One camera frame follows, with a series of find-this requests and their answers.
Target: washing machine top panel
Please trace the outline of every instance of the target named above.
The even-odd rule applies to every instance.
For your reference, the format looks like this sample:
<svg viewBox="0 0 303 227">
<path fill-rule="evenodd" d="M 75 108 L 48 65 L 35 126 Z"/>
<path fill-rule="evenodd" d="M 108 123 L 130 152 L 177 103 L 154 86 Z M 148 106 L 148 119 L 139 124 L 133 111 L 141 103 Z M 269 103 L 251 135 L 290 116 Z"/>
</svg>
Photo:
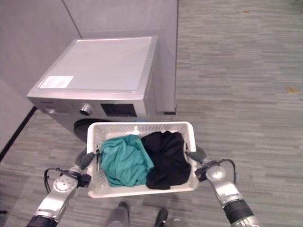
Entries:
<svg viewBox="0 0 303 227">
<path fill-rule="evenodd" d="M 74 40 L 28 96 L 66 97 L 83 92 L 143 95 L 156 45 L 155 36 Z"/>
</svg>

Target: clothes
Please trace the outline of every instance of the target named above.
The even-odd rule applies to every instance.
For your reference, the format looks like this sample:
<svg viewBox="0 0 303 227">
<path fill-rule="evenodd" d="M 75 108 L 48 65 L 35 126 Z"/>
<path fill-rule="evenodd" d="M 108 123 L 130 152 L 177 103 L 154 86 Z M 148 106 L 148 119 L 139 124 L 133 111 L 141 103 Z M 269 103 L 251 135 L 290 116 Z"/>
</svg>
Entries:
<svg viewBox="0 0 303 227">
<path fill-rule="evenodd" d="M 150 189 L 170 189 L 187 182 L 190 164 L 184 158 L 184 140 L 178 132 L 154 132 L 142 138 L 142 144 L 155 167 L 148 173 Z"/>
<path fill-rule="evenodd" d="M 146 176 L 154 167 L 140 138 L 128 135 L 106 140 L 102 144 L 101 167 L 110 186 L 146 184 Z"/>
</svg>

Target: washing machine door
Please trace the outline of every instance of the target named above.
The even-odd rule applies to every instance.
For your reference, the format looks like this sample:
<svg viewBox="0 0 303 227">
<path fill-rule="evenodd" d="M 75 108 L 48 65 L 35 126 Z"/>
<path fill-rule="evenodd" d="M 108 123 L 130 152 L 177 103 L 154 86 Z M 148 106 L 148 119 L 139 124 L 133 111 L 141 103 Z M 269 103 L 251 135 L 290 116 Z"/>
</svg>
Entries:
<svg viewBox="0 0 303 227">
<path fill-rule="evenodd" d="M 82 119 L 75 122 L 74 133 L 80 140 L 87 142 L 87 130 L 89 129 L 89 126 L 95 122 L 111 122 L 111 121 L 102 120 L 102 119 Z"/>
</svg>

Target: black wire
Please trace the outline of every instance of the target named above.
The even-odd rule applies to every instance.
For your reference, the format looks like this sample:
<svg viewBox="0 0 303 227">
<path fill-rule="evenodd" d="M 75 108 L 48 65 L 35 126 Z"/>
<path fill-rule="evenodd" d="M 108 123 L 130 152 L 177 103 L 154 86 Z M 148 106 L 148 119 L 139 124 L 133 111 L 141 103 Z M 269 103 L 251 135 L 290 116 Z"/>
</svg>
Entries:
<svg viewBox="0 0 303 227">
<path fill-rule="evenodd" d="M 69 176 L 69 177 L 71 177 L 71 178 L 74 178 L 75 180 L 78 180 L 77 177 L 75 177 L 75 176 L 69 174 L 66 170 L 62 170 L 62 169 L 60 169 L 60 168 L 48 168 L 48 169 L 46 169 L 46 170 L 44 171 L 44 186 L 45 186 L 45 189 L 46 189 L 47 194 L 51 192 L 51 188 L 50 188 L 50 186 L 49 186 L 49 184 L 48 184 L 48 178 L 49 178 L 49 176 L 47 175 L 47 174 L 48 174 L 48 171 L 50 171 L 50 170 L 58 171 L 58 172 L 60 172 L 61 174 L 67 175 L 67 176 Z"/>
<path fill-rule="evenodd" d="M 232 167 L 233 167 L 233 183 L 237 184 L 237 173 L 236 173 L 235 163 L 231 159 L 222 159 L 218 162 L 218 164 L 220 164 L 222 162 L 230 162 L 232 164 Z"/>
</svg>

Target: silver washing machine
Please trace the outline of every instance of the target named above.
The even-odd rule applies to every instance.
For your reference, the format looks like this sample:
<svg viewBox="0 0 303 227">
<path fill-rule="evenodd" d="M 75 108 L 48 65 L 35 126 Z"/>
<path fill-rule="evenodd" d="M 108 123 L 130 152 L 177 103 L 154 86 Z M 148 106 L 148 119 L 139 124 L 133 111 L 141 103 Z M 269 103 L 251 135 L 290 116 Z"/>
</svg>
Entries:
<svg viewBox="0 0 303 227">
<path fill-rule="evenodd" d="M 81 140 L 94 122 L 157 119 L 157 37 L 74 40 L 28 99 Z"/>
</svg>

